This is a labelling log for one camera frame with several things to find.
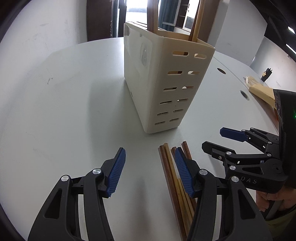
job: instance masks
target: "screw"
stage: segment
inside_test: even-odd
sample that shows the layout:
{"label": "screw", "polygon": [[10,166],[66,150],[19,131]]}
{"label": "screw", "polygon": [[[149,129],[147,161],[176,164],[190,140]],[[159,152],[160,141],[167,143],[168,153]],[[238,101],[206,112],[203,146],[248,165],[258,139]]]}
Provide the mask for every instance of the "screw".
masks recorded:
{"label": "screw", "polygon": [[65,175],[61,177],[62,182],[68,181],[69,180],[69,176]]}
{"label": "screw", "polygon": [[97,175],[100,174],[102,171],[99,168],[93,169],[93,174]]}
{"label": "screw", "polygon": [[239,181],[239,178],[236,176],[231,177],[231,181],[237,183]]}
{"label": "screw", "polygon": [[205,175],[207,174],[207,170],[205,170],[205,169],[200,169],[200,174],[205,176]]}

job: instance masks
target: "tabletop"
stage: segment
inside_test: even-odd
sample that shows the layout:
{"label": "tabletop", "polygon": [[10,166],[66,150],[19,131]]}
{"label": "tabletop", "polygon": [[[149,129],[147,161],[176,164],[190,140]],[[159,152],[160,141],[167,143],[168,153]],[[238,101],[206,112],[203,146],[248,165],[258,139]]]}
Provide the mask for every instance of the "tabletop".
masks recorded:
{"label": "tabletop", "polygon": [[126,163],[117,189],[104,200],[114,239],[179,241],[158,147],[187,141],[201,168],[225,177],[222,163],[203,153],[204,141],[258,153],[247,143],[221,137],[220,128],[277,134],[262,104],[238,81],[237,76],[248,75],[259,80],[257,74],[246,65],[232,69],[229,57],[219,55],[218,61],[216,53],[180,126],[146,134],[124,80],[123,55],[123,38],[57,51],[34,70],[11,104],[0,141],[0,201],[25,239],[62,175],[84,176],[123,147]]}

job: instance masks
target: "ribbed blue rubber pad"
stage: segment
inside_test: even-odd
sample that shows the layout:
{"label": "ribbed blue rubber pad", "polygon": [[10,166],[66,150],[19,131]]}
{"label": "ribbed blue rubber pad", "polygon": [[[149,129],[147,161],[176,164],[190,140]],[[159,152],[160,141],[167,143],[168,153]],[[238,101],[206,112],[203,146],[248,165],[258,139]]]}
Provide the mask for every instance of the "ribbed blue rubber pad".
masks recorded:
{"label": "ribbed blue rubber pad", "polygon": [[126,151],[125,149],[122,149],[118,155],[117,160],[115,161],[115,164],[108,178],[108,187],[106,193],[109,197],[111,197],[111,194],[115,192],[125,162]]}
{"label": "ribbed blue rubber pad", "polygon": [[220,135],[228,139],[244,142],[248,140],[248,137],[243,131],[237,131],[229,128],[221,128]]}
{"label": "ribbed blue rubber pad", "polygon": [[188,170],[185,160],[183,159],[178,149],[176,149],[175,151],[175,162],[176,162],[178,172],[181,177],[185,191],[188,193],[190,197],[193,197],[195,192],[193,189],[192,176]]}

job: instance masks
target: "round table hole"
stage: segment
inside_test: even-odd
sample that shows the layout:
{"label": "round table hole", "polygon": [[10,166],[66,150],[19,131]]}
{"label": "round table hole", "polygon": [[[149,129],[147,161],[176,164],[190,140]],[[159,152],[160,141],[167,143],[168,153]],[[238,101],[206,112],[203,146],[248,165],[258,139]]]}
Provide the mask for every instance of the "round table hole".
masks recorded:
{"label": "round table hole", "polygon": [[223,69],[217,68],[222,74],[226,74],[226,72]]}
{"label": "round table hole", "polygon": [[245,99],[249,100],[249,97],[247,96],[247,94],[246,94],[244,91],[240,91],[240,93],[242,94],[242,96],[243,96]]}

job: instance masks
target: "beige plastic basket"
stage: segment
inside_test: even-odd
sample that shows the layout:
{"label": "beige plastic basket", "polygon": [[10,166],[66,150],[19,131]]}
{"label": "beige plastic basket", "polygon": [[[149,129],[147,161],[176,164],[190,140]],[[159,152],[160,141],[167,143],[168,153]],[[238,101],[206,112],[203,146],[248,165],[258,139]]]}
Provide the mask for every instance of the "beige plastic basket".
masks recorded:
{"label": "beige plastic basket", "polygon": [[124,77],[146,133],[180,125],[215,48],[188,35],[124,25]]}

